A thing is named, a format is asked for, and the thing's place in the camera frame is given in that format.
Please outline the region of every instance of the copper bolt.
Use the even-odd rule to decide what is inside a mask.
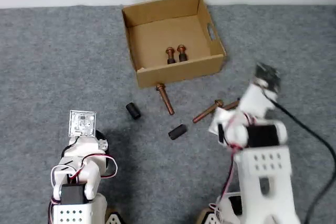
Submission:
[[[156,84],[156,90],[160,92],[160,95],[163,99],[164,104],[166,104],[167,110],[170,115],[173,115],[175,112],[173,110],[172,105],[170,104],[169,98],[167,96],[166,90],[164,89],[165,85],[163,83]]]
[[[235,107],[237,107],[239,105],[239,100],[235,101],[235,102],[232,102],[228,105],[225,105],[223,107],[224,110],[231,110],[231,109],[234,109]]]
[[[180,44],[180,45],[177,47],[177,50],[178,50],[178,52],[184,54],[185,46],[184,46],[183,44]]]
[[[185,54],[185,46],[183,44],[180,44],[178,47],[177,47],[177,50],[180,52],[180,55],[179,55],[179,60],[180,62],[183,62],[183,61],[186,61],[188,60],[187,59],[187,55]]]
[[[168,60],[167,60],[168,64],[175,63],[174,51],[175,50],[172,47],[167,47],[167,49],[166,49],[166,54],[168,54]]]
[[[216,100],[215,103],[207,108],[205,111],[203,111],[201,114],[199,114],[197,117],[193,119],[193,123],[197,123],[199,120],[202,120],[204,117],[209,115],[211,112],[215,111],[217,107],[222,107],[223,106],[223,101],[222,100]]]

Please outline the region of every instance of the black rubber piece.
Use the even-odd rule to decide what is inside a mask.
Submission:
[[[229,197],[231,201],[232,210],[236,216],[241,216],[243,214],[243,207],[241,205],[242,198],[240,195]]]
[[[88,202],[85,197],[86,184],[64,184],[61,187],[61,205],[79,205]]]
[[[173,64],[173,63],[176,63],[175,59],[174,58],[168,58],[167,64]]]
[[[129,104],[127,104],[126,109],[131,114],[134,120],[139,119],[141,117],[140,110],[138,109],[137,106],[135,106],[133,102],[130,102]]]
[[[178,58],[180,59],[180,62],[188,60],[186,54],[180,54]]]
[[[171,140],[175,140],[186,132],[187,132],[187,126],[185,124],[181,124],[180,126],[173,129],[171,132],[169,132],[168,135]]]
[[[251,125],[247,126],[248,147],[269,147],[278,146],[279,138],[277,128],[272,125]]]

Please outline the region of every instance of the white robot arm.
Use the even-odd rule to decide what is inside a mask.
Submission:
[[[48,221],[105,224],[107,201],[97,190],[101,178],[114,177],[118,166],[107,154],[107,139],[96,131],[96,113],[70,111],[69,136],[69,145],[50,174],[53,191]],[[104,175],[107,160],[115,165],[110,175]],[[113,219],[112,223],[121,223],[115,214]]]
[[[215,212],[205,223],[300,223],[293,202],[286,127],[280,121],[264,118],[267,110],[274,108],[269,99],[276,100],[279,82],[275,69],[258,65],[255,79],[237,109],[216,109],[209,131],[219,135],[219,143],[233,151],[232,169],[217,203],[210,205]],[[235,165],[240,192],[227,193]],[[267,193],[261,189],[261,179],[269,184]],[[239,214],[235,214],[231,197],[241,202]]]

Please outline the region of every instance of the gray carpet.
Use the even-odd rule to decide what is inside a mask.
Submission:
[[[207,132],[210,117],[191,120],[215,99],[242,95],[258,61],[282,73],[278,101],[336,147],[336,7],[209,10],[229,61],[213,76],[167,85],[174,116],[154,88],[137,88],[121,7],[0,10],[1,223],[47,221],[49,173],[68,143],[70,109],[97,111],[120,167],[99,191],[126,223],[193,223],[220,192],[229,153]],[[138,121],[125,110],[131,101]],[[270,116],[287,126],[302,220],[330,177],[331,156],[281,112]],[[167,133],[180,123],[188,132],[173,142]],[[333,186],[312,223],[336,223],[335,198]]]

